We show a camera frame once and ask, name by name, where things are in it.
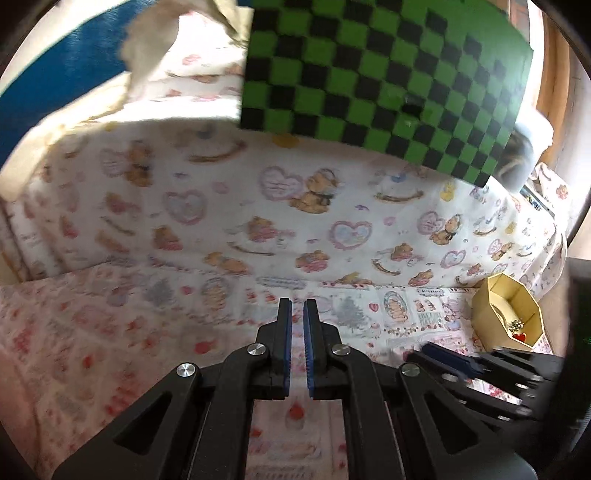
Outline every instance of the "green checkerboard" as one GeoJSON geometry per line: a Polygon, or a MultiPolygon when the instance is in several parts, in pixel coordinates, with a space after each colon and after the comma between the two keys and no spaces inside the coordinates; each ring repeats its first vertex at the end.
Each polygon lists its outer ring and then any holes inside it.
{"type": "Polygon", "coordinates": [[[484,186],[532,51],[486,0],[253,0],[241,127],[396,155],[484,186]]]}

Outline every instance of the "metal pivot screw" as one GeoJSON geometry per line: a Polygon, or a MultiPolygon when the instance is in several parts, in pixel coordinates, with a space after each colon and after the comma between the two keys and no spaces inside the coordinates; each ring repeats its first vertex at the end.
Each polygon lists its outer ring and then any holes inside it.
{"type": "Polygon", "coordinates": [[[250,355],[259,356],[267,351],[267,347],[265,345],[263,345],[262,343],[251,343],[247,347],[246,351],[250,355]]]}
{"type": "Polygon", "coordinates": [[[417,364],[404,364],[400,367],[400,371],[405,377],[416,377],[421,372],[417,364]]]}
{"type": "Polygon", "coordinates": [[[332,347],[332,352],[336,356],[346,356],[351,353],[351,347],[349,345],[344,345],[342,343],[336,343],[332,347]]]}
{"type": "Polygon", "coordinates": [[[197,369],[193,364],[180,364],[177,367],[177,375],[179,377],[190,377],[195,374],[197,369]]]}

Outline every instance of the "black square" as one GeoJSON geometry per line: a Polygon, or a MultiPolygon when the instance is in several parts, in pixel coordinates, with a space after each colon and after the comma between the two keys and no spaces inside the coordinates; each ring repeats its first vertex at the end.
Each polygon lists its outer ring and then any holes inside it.
{"type": "Polygon", "coordinates": [[[476,152],[476,155],[474,155],[474,160],[472,160],[472,166],[478,169],[482,168],[487,158],[488,157],[479,150],[478,152],[476,152]]]}
{"type": "Polygon", "coordinates": [[[503,146],[501,144],[495,142],[495,144],[492,146],[492,149],[491,149],[491,157],[497,161],[500,160],[503,155],[504,150],[505,149],[503,148],[503,146]]]}
{"type": "Polygon", "coordinates": [[[288,59],[300,59],[304,51],[304,38],[292,35],[279,35],[275,55],[288,59]]]}
{"type": "Polygon", "coordinates": [[[464,51],[475,60],[478,60],[482,54],[482,45],[470,35],[467,35],[464,41],[464,51]]]}
{"type": "Polygon", "coordinates": [[[368,128],[356,124],[347,124],[341,140],[347,145],[354,145],[356,147],[363,147],[365,143],[365,136],[368,133],[368,128]]]}
{"type": "Polygon", "coordinates": [[[397,61],[391,61],[386,72],[386,80],[394,85],[406,88],[412,72],[406,65],[402,65],[397,61]]]}
{"type": "Polygon", "coordinates": [[[398,36],[400,38],[414,45],[419,45],[422,35],[423,28],[420,25],[403,18],[400,20],[400,24],[398,25],[398,36]]]}
{"type": "Polygon", "coordinates": [[[326,80],[329,77],[328,67],[304,63],[301,69],[300,84],[304,87],[326,89],[326,80]]]}
{"type": "Polygon", "coordinates": [[[429,30],[433,30],[435,33],[439,33],[441,36],[445,36],[447,31],[447,20],[437,15],[432,10],[427,11],[427,17],[425,18],[425,26],[429,30]]]}
{"type": "Polygon", "coordinates": [[[240,126],[251,130],[263,130],[265,111],[259,108],[244,107],[240,116],[240,126]]]}
{"type": "Polygon", "coordinates": [[[385,130],[386,132],[391,132],[394,130],[394,124],[396,123],[397,117],[398,112],[387,110],[381,106],[376,106],[374,120],[372,121],[371,126],[379,128],[380,130],[385,130]]]}
{"type": "Polygon", "coordinates": [[[340,95],[331,95],[329,93],[324,97],[323,115],[335,118],[345,118],[349,112],[350,100],[340,95]]]}
{"type": "Polygon", "coordinates": [[[496,98],[494,98],[490,93],[486,93],[484,95],[484,100],[482,101],[482,109],[492,113],[495,111],[496,108],[496,98]]]}
{"type": "Polygon", "coordinates": [[[491,120],[491,123],[488,124],[488,128],[486,129],[486,133],[489,134],[492,138],[496,138],[501,131],[501,124],[496,120],[491,120]]]}
{"type": "Polygon", "coordinates": [[[452,176],[458,179],[464,178],[464,175],[468,171],[468,164],[462,162],[461,160],[456,162],[456,166],[453,167],[452,176]]]}
{"type": "Polygon", "coordinates": [[[454,67],[457,68],[457,65],[460,63],[461,56],[462,51],[453,43],[445,42],[443,44],[443,49],[441,50],[442,60],[451,63],[454,67]]]}
{"type": "Polygon", "coordinates": [[[435,75],[435,69],[437,68],[438,62],[439,59],[436,56],[419,49],[417,58],[414,61],[414,67],[419,72],[424,72],[433,76],[435,75]]]}
{"type": "Polygon", "coordinates": [[[476,69],[476,73],[474,74],[474,80],[476,83],[479,83],[480,85],[482,85],[483,87],[488,86],[488,82],[491,79],[491,74],[488,73],[488,70],[486,70],[482,65],[478,65],[478,68],[476,69]]]}
{"type": "Polygon", "coordinates": [[[312,16],[312,23],[310,24],[310,35],[313,37],[329,38],[336,40],[339,32],[340,20],[337,18],[312,16]]]}
{"type": "Polygon", "coordinates": [[[484,139],[484,132],[474,127],[468,135],[468,143],[473,147],[479,148],[484,139]]]}
{"type": "Polygon", "coordinates": [[[278,108],[282,110],[293,110],[296,99],[295,87],[284,87],[273,85],[269,95],[269,108],[278,108]]]}
{"type": "Polygon", "coordinates": [[[374,51],[376,53],[381,53],[386,57],[390,57],[393,45],[394,37],[392,35],[388,35],[387,33],[374,30],[373,28],[369,29],[368,39],[366,43],[368,50],[374,51]]]}
{"type": "Polygon", "coordinates": [[[314,137],[318,127],[318,117],[316,115],[305,115],[303,113],[296,113],[294,115],[292,133],[296,135],[305,135],[307,137],[314,137]]]}
{"type": "Polygon", "coordinates": [[[433,170],[436,170],[437,167],[439,166],[439,162],[441,162],[442,158],[443,158],[443,153],[441,153],[437,150],[433,150],[432,148],[429,148],[429,150],[427,150],[427,153],[425,153],[425,158],[423,159],[422,165],[424,167],[432,168],[433,170]]]}
{"type": "Polygon", "coordinates": [[[510,115],[509,113],[507,113],[507,116],[503,120],[503,125],[505,126],[505,128],[507,130],[513,130],[516,120],[517,120],[517,117],[515,115],[510,115]]]}
{"type": "Polygon", "coordinates": [[[445,153],[451,155],[452,157],[459,157],[462,153],[462,149],[466,145],[462,140],[459,138],[453,137],[449,143],[447,144],[447,148],[445,149],[445,153]]]}
{"type": "Polygon", "coordinates": [[[441,116],[441,120],[439,120],[439,128],[446,132],[453,133],[459,120],[460,118],[458,116],[454,115],[449,110],[445,110],[441,116]]]}
{"type": "Polygon", "coordinates": [[[313,0],[284,0],[284,5],[288,8],[312,8],[313,0]]]}
{"type": "Polygon", "coordinates": [[[439,105],[445,105],[447,103],[447,97],[449,97],[449,92],[451,88],[438,82],[437,80],[433,80],[431,84],[431,90],[429,90],[429,95],[427,98],[432,100],[439,105]]]}
{"type": "Polygon", "coordinates": [[[252,16],[253,31],[276,31],[277,22],[279,21],[279,11],[277,10],[266,10],[264,8],[257,9],[252,16]]]}
{"type": "Polygon", "coordinates": [[[474,185],[475,185],[476,187],[483,188],[483,187],[485,187],[485,186],[486,186],[486,182],[488,182],[488,179],[489,179],[490,177],[491,177],[491,176],[490,176],[488,173],[482,173],[482,172],[480,172],[480,173],[478,174],[477,178],[476,178],[476,181],[474,182],[474,185]]]}
{"type": "Polygon", "coordinates": [[[379,91],[382,82],[364,76],[357,78],[357,87],[355,87],[355,96],[364,100],[376,101],[379,97],[379,91]]]}
{"type": "Polygon", "coordinates": [[[390,142],[388,142],[388,146],[386,147],[386,153],[388,155],[395,155],[396,157],[404,158],[409,146],[410,141],[406,138],[392,135],[390,142]]]}
{"type": "Polygon", "coordinates": [[[387,8],[388,10],[391,10],[392,12],[396,12],[397,14],[399,14],[402,10],[403,1],[404,0],[377,0],[376,4],[379,7],[387,8]]]}
{"type": "Polygon", "coordinates": [[[271,59],[250,58],[246,62],[244,78],[253,82],[266,82],[271,74],[271,59]]]}
{"type": "Polygon", "coordinates": [[[414,131],[413,140],[421,142],[423,145],[430,145],[435,135],[435,128],[431,125],[422,124],[414,131]]]}
{"type": "Polygon", "coordinates": [[[495,67],[492,69],[492,74],[499,80],[505,80],[507,69],[499,60],[495,60],[495,67]]]}
{"type": "Polygon", "coordinates": [[[461,93],[463,96],[468,96],[470,87],[472,86],[472,80],[462,72],[456,73],[456,79],[453,82],[452,89],[461,93]]]}
{"type": "Polygon", "coordinates": [[[499,95],[499,100],[505,105],[509,105],[511,103],[511,93],[509,90],[503,87],[501,94],[499,95]]]}
{"type": "Polygon", "coordinates": [[[357,71],[361,64],[362,55],[363,51],[358,48],[337,45],[333,65],[341,69],[357,71]]]}
{"type": "Polygon", "coordinates": [[[372,14],[374,13],[374,7],[368,4],[362,4],[355,2],[354,0],[347,0],[345,3],[345,11],[343,12],[343,18],[345,20],[352,20],[357,23],[369,24],[372,14]]]}
{"type": "Polygon", "coordinates": [[[478,105],[468,100],[462,109],[462,118],[473,124],[478,116],[478,110],[478,105]]]}

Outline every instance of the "yellow octagonal box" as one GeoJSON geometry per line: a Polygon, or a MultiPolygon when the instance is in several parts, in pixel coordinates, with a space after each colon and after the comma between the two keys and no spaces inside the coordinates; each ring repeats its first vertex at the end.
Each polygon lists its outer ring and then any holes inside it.
{"type": "Polygon", "coordinates": [[[525,285],[504,273],[488,277],[474,295],[472,326],[486,350],[504,346],[531,352],[544,334],[540,306],[525,285]],[[523,322],[525,342],[508,330],[514,320],[523,322]]]}

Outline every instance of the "green square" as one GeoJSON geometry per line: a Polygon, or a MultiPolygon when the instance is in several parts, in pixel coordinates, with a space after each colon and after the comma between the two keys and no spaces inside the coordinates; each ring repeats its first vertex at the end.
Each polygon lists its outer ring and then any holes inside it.
{"type": "Polygon", "coordinates": [[[386,152],[386,147],[390,142],[392,135],[381,130],[370,129],[365,136],[364,148],[374,150],[380,153],[386,152]]]}
{"type": "Polygon", "coordinates": [[[474,60],[470,55],[463,54],[460,57],[460,63],[457,65],[458,71],[464,73],[468,78],[473,79],[478,68],[478,62],[474,60]]]}
{"type": "Polygon", "coordinates": [[[429,150],[429,147],[425,144],[422,144],[421,142],[411,141],[406,155],[404,156],[404,159],[410,163],[420,165],[421,163],[423,163],[423,160],[425,159],[427,150],[429,150]]]}
{"type": "Polygon", "coordinates": [[[272,85],[294,86],[300,82],[301,61],[281,57],[275,57],[271,61],[271,77],[269,81],[272,85]]]}
{"type": "Polygon", "coordinates": [[[379,91],[377,104],[389,110],[400,110],[404,104],[406,90],[389,83],[383,83],[379,91]]]}
{"type": "Polygon", "coordinates": [[[472,166],[468,167],[468,171],[464,174],[464,180],[468,183],[474,183],[480,175],[480,170],[472,166]]]}
{"type": "Polygon", "coordinates": [[[435,134],[431,139],[430,147],[434,150],[438,150],[440,152],[445,152],[449,141],[452,139],[450,133],[446,132],[445,130],[435,130],[435,134]]]}
{"type": "Polygon", "coordinates": [[[421,36],[420,46],[421,50],[439,57],[443,50],[443,37],[426,28],[421,36]]]}
{"type": "Polygon", "coordinates": [[[418,120],[408,115],[401,115],[394,125],[393,135],[411,140],[417,130],[418,120]]]}
{"type": "Polygon", "coordinates": [[[443,154],[443,158],[439,161],[439,165],[437,166],[437,171],[442,173],[450,174],[456,166],[458,162],[457,158],[454,158],[448,154],[443,154]]]}
{"type": "Polygon", "coordinates": [[[353,97],[358,74],[351,70],[330,69],[329,84],[326,88],[330,93],[353,97]]]}
{"type": "Polygon", "coordinates": [[[345,121],[338,118],[321,116],[316,129],[317,138],[340,142],[345,130],[345,121]]]}
{"type": "Polygon", "coordinates": [[[394,43],[394,47],[392,48],[391,58],[403,65],[413,68],[417,54],[418,47],[416,45],[412,45],[411,43],[402,40],[402,38],[397,38],[396,43],[394,43]]]}
{"type": "Polygon", "coordinates": [[[343,45],[365,49],[368,30],[367,25],[343,20],[337,33],[337,41],[343,45]]]}
{"type": "Polygon", "coordinates": [[[482,85],[478,85],[476,82],[473,82],[472,86],[470,87],[470,91],[468,92],[468,100],[474,102],[478,106],[481,106],[485,95],[486,89],[482,85]]]}
{"type": "Polygon", "coordinates": [[[383,80],[386,76],[389,60],[373,51],[365,50],[361,57],[359,73],[376,80],[383,80]]]}
{"type": "Polygon", "coordinates": [[[490,135],[485,135],[480,142],[480,147],[478,149],[484,153],[485,155],[490,155],[492,147],[495,145],[495,139],[492,138],[490,135]]]}
{"type": "Polygon", "coordinates": [[[294,110],[298,113],[320,115],[324,107],[324,90],[297,86],[294,110]]]}
{"type": "Polygon", "coordinates": [[[455,90],[451,90],[447,96],[445,108],[456,115],[460,115],[464,109],[465,104],[466,97],[455,90]]]}
{"type": "Polygon", "coordinates": [[[470,122],[460,118],[457,122],[456,129],[453,131],[453,136],[459,138],[463,142],[467,142],[470,132],[472,132],[472,127],[473,125],[470,122]]]}
{"type": "Polygon", "coordinates": [[[306,10],[283,10],[279,16],[277,31],[284,35],[306,37],[310,31],[311,18],[311,13],[306,10]]]}
{"type": "Polygon", "coordinates": [[[315,65],[330,66],[335,56],[335,42],[324,38],[308,37],[303,60],[315,65]]]}
{"type": "Polygon", "coordinates": [[[342,18],[345,10],[346,0],[314,0],[312,3],[312,11],[318,15],[325,17],[342,18]]]}
{"type": "Polygon", "coordinates": [[[254,31],[248,44],[249,57],[270,59],[275,56],[277,36],[273,32],[254,31]]]}
{"type": "Polygon", "coordinates": [[[269,86],[265,82],[246,82],[242,94],[242,107],[267,108],[269,86]]]}
{"type": "Polygon", "coordinates": [[[435,78],[446,87],[451,87],[456,80],[456,69],[445,61],[440,61],[435,69],[435,78]]]}
{"type": "Polygon", "coordinates": [[[369,26],[380,32],[395,35],[398,30],[399,22],[400,17],[398,14],[386,10],[385,8],[375,7],[371,19],[369,20],[369,26]]]}
{"type": "Polygon", "coordinates": [[[354,124],[369,127],[374,120],[375,103],[355,98],[349,105],[347,120],[354,124]]]}
{"type": "Polygon", "coordinates": [[[474,155],[476,155],[476,153],[478,153],[478,149],[476,147],[466,144],[460,153],[460,160],[462,160],[464,163],[470,164],[472,163],[472,160],[474,160],[474,155]]]}
{"type": "Polygon", "coordinates": [[[420,95],[426,98],[431,90],[431,84],[433,83],[433,77],[426,73],[414,70],[411,73],[410,81],[408,82],[408,91],[420,95]]]}
{"type": "Polygon", "coordinates": [[[480,111],[478,112],[478,116],[476,117],[476,121],[474,122],[474,126],[476,128],[479,128],[483,132],[486,132],[488,126],[491,123],[491,120],[492,117],[490,113],[488,113],[486,110],[480,109],[480,111]]]}
{"type": "Polygon", "coordinates": [[[286,134],[291,132],[293,115],[288,110],[267,110],[265,113],[265,132],[286,134]]]}
{"type": "Polygon", "coordinates": [[[491,175],[495,171],[495,167],[496,160],[492,157],[488,157],[486,159],[486,162],[484,162],[484,165],[482,166],[481,170],[482,173],[488,173],[489,175],[491,175]]]}

